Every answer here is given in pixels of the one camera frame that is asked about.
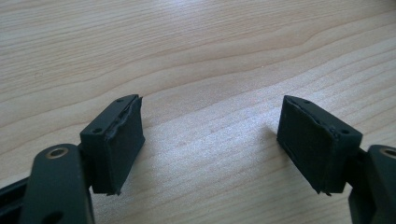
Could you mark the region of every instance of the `screw hole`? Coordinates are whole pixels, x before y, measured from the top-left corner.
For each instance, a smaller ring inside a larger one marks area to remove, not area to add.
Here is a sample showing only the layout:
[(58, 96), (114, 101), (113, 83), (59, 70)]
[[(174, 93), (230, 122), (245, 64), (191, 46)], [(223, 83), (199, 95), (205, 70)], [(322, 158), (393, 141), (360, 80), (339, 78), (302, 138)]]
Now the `screw hole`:
[(67, 149), (67, 147), (57, 147), (47, 153), (46, 157), (48, 159), (57, 159), (64, 156), (68, 151), (69, 149)]
[(61, 221), (62, 217), (64, 216), (64, 213), (62, 212), (53, 212), (46, 217), (43, 218), (42, 224), (56, 224)]
[(102, 131), (101, 128), (93, 129), (92, 133), (100, 133)]
[(391, 157), (393, 159), (396, 159), (396, 150), (392, 148), (381, 148), (380, 150), (382, 154)]

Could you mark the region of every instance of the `black mount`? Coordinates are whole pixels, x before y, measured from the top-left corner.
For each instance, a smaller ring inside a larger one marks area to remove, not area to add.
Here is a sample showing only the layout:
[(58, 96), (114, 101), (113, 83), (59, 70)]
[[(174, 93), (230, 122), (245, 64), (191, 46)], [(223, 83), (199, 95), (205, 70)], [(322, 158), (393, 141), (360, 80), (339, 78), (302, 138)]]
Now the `black mount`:
[(110, 104), (81, 133), (35, 156), (30, 177), (0, 189), (0, 223), (94, 223), (94, 193), (120, 194), (145, 142), (138, 95)]
[(396, 223), (396, 148), (360, 149), (362, 134), (305, 99), (285, 96), (277, 141), (317, 192), (348, 182), (352, 221)]

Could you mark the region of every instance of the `wood grain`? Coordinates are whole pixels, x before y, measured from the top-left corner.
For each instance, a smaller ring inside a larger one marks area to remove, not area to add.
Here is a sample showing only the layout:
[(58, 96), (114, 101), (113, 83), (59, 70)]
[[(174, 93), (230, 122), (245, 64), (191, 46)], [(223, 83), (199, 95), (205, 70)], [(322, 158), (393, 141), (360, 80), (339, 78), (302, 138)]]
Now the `wood grain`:
[(144, 96), (147, 142), (97, 223), (350, 223), (276, 143), (284, 94), (396, 146), (396, 2), (2, 1), (0, 187)]

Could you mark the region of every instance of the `round hole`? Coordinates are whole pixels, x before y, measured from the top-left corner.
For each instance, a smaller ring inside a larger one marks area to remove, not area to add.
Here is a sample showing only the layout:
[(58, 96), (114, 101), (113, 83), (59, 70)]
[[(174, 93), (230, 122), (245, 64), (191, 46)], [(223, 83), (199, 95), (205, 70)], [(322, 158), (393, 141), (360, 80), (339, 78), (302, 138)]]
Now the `round hole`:
[(48, 159), (57, 159), (64, 156), (68, 151), (69, 149), (67, 149), (67, 147), (57, 147), (47, 153), (46, 156)]
[(43, 218), (42, 224), (56, 224), (62, 220), (64, 213), (62, 212), (53, 212), (46, 217)]
[(382, 154), (391, 157), (393, 159), (396, 159), (396, 150), (393, 148), (381, 148), (380, 151)]
[(93, 130), (92, 130), (92, 133), (99, 133), (99, 132), (101, 132), (101, 131), (102, 131), (101, 128), (97, 128), (97, 129), (93, 129)]

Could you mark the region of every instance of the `wooden table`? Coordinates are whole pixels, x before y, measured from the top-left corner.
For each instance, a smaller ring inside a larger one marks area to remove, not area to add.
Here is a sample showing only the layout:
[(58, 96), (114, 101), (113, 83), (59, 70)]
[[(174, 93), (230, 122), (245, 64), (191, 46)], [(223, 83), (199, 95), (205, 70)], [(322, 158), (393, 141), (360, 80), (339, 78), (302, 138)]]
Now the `wooden table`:
[(0, 187), (121, 96), (147, 142), (96, 223), (350, 223), (276, 142), (283, 95), (396, 147), (396, 2), (3, 1)]

